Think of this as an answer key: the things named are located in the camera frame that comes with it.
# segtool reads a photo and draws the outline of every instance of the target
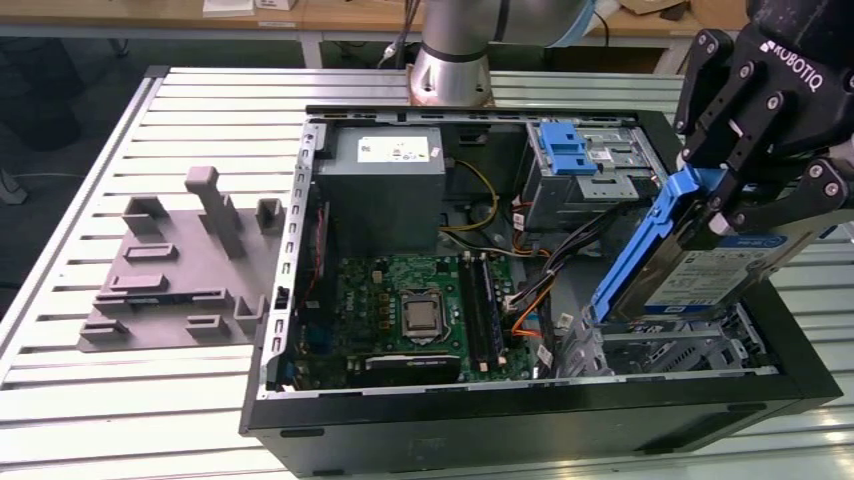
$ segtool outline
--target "green motherboard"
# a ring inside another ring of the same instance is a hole
[[[508,262],[504,257],[495,257],[484,264],[495,299],[500,301],[514,293]],[[340,364],[335,362],[332,366],[323,357],[452,355],[460,358],[458,382],[528,378],[530,359],[523,345],[504,351],[506,364],[498,368],[483,371],[471,364],[456,257],[345,258],[337,265],[336,277],[331,349],[327,355],[312,356],[315,388],[349,386]]]

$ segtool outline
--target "slotted aluminum surface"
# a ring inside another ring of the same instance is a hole
[[[109,268],[135,194],[199,208],[192,165],[213,165],[235,204],[287,201],[307,104],[407,102],[405,79],[373,71],[172,69],[144,81],[116,134],[0,323],[0,479],[288,478],[237,433],[249,347],[83,354],[77,331]],[[658,109],[678,77],[495,73],[499,106]],[[691,455],[407,474],[401,478],[851,478],[854,245],[843,230],[775,284],[846,393]]]

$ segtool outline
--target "motherboard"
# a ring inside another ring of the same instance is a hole
[[[528,349],[504,341],[504,257],[344,258],[335,291],[331,325],[307,331],[313,388],[530,378]]]

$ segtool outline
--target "ram slot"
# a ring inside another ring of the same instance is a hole
[[[472,368],[487,372],[507,363],[492,277],[483,258],[460,256],[459,285]]]

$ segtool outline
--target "sticker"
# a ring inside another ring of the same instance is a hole
[[[512,214],[512,228],[519,230],[520,232],[524,231],[524,215],[522,215],[520,213]]]
[[[543,361],[546,366],[548,368],[551,368],[552,355],[551,355],[551,352],[548,351],[548,349],[544,347],[544,345],[542,343],[539,344],[539,348],[536,349],[536,356]]]
[[[296,24],[293,22],[257,22],[257,26],[273,28],[296,28]]]
[[[555,328],[560,330],[568,330],[570,325],[572,324],[572,320],[575,320],[575,317],[572,317],[572,315],[570,315],[568,313],[562,313],[560,318],[555,322]]]
[[[588,150],[587,157],[590,157],[591,160],[614,161],[614,157],[611,157],[611,152],[607,148],[603,148],[602,150]]]
[[[359,163],[428,162],[427,137],[361,137]]]
[[[727,237],[710,251],[688,252],[682,263],[646,302],[648,313],[694,313],[707,310],[764,267],[764,259],[786,243],[780,235]]]

